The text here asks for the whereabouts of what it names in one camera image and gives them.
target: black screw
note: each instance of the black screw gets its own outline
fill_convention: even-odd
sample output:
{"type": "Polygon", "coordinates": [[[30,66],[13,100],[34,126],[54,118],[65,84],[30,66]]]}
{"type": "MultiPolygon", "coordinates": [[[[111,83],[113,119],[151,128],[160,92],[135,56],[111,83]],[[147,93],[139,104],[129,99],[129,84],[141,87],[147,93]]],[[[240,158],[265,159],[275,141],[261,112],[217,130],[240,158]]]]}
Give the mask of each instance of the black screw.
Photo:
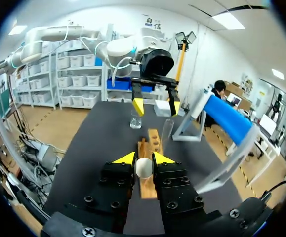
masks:
{"type": "Polygon", "coordinates": [[[87,203],[92,203],[94,201],[94,199],[92,196],[85,196],[84,201],[87,203]]]}
{"type": "Polygon", "coordinates": [[[184,183],[188,183],[190,180],[189,180],[189,178],[186,176],[186,177],[182,177],[182,178],[181,178],[181,181],[184,182],[184,183]]]}
{"type": "Polygon", "coordinates": [[[118,184],[119,184],[119,185],[125,184],[125,181],[124,181],[123,179],[120,179],[120,180],[118,181],[118,184]]]}
{"type": "Polygon", "coordinates": [[[83,228],[82,234],[83,234],[83,236],[86,236],[86,237],[94,237],[95,236],[95,230],[94,230],[94,228],[86,227],[86,228],[83,228]]]}
{"type": "Polygon", "coordinates": [[[171,180],[165,179],[165,180],[163,181],[163,183],[164,183],[164,184],[167,184],[167,185],[168,185],[168,184],[171,184],[171,180]]]}
{"type": "Polygon", "coordinates": [[[175,201],[171,201],[167,204],[167,208],[169,209],[176,209],[178,206],[178,203],[176,203],[175,201]]]}
{"type": "Polygon", "coordinates": [[[105,177],[102,177],[102,178],[100,178],[99,180],[100,180],[100,182],[106,182],[108,179],[105,178],[105,177]]]}
{"type": "Polygon", "coordinates": [[[237,209],[233,209],[230,211],[230,217],[231,218],[237,218],[240,216],[240,211],[238,211],[237,209]]]}
{"type": "Polygon", "coordinates": [[[120,207],[120,203],[117,202],[117,201],[115,201],[115,202],[113,202],[113,203],[111,204],[111,207],[112,207],[113,209],[117,209],[117,208],[120,207]]]}
{"type": "Polygon", "coordinates": [[[197,203],[202,203],[203,202],[203,198],[201,196],[196,196],[194,198],[194,201],[197,202],[197,203]]]}

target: glass cup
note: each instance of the glass cup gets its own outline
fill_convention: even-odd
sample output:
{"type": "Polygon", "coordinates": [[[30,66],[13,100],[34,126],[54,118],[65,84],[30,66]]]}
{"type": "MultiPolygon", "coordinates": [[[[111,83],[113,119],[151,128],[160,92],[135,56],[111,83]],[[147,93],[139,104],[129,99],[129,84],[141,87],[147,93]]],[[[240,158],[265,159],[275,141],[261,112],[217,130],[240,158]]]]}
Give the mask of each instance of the glass cup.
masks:
{"type": "Polygon", "coordinates": [[[142,117],[138,115],[136,110],[131,111],[131,122],[129,126],[133,129],[140,129],[142,127],[142,117]]]}

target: black tablecloth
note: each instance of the black tablecloth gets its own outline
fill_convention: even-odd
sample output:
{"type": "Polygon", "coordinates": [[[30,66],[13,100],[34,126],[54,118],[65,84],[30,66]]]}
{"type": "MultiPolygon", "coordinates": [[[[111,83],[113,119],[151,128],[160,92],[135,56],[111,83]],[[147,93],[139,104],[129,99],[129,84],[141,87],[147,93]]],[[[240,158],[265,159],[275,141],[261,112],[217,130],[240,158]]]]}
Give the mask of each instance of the black tablecloth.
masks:
{"type": "MultiPolygon", "coordinates": [[[[100,170],[107,161],[116,160],[132,151],[137,151],[137,142],[147,137],[149,128],[157,129],[161,136],[167,118],[157,117],[151,105],[145,105],[141,129],[129,127],[130,103],[98,102],[89,112],[72,139],[63,157],[45,205],[48,214],[60,211],[64,204],[82,203],[83,197],[97,183],[100,170]]],[[[183,117],[173,117],[173,132],[183,117]]],[[[185,135],[197,133],[193,126],[185,135]]],[[[205,138],[196,142],[173,142],[167,144],[165,155],[181,161],[188,167],[188,176],[197,184],[221,161],[211,149],[205,138]]],[[[142,200],[139,197],[138,181],[135,183],[130,201],[125,234],[164,233],[160,208],[157,200],[142,200]]],[[[233,182],[229,180],[223,187],[202,194],[206,212],[220,210],[225,213],[241,203],[233,182]]]]}

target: laptop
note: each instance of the laptop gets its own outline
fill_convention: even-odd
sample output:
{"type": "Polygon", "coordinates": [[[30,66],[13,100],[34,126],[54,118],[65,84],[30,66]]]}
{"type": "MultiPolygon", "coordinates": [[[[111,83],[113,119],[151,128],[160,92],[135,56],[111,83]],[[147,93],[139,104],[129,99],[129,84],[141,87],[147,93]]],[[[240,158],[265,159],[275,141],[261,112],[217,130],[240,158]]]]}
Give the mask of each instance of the laptop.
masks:
{"type": "Polygon", "coordinates": [[[242,101],[241,97],[230,93],[229,96],[226,98],[226,101],[228,104],[232,105],[232,106],[238,106],[240,104],[240,102],[242,101]]]}

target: white wall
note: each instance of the white wall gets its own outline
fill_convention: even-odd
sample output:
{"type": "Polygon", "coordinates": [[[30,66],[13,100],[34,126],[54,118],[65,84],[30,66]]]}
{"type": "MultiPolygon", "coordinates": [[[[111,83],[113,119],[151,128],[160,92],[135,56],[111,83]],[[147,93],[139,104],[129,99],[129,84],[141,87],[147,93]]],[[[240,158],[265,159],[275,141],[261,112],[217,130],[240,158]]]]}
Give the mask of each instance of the white wall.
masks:
{"type": "MultiPolygon", "coordinates": [[[[191,102],[197,90],[217,80],[239,83],[242,73],[248,74],[253,81],[258,80],[258,74],[252,64],[228,41],[211,29],[198,25],[196,21],[170,11],[142,6],[91,8],[66,15],[49,25],[66,25],[68,20],[72,20],[80,25],[104,31],[108,23],[113,23],[118,33],[134,34],[144,27],[148,17],[160,21],[161,32],[165,33],[165,37],[171,38],[174,33],[180,31],[194,31],[198,37],[186,54],[179,86],[182,100],[189,94],[188,102],[191,102]]],[[[173,58],[177,58],[177,51],[173,52],[173,58]]]]}

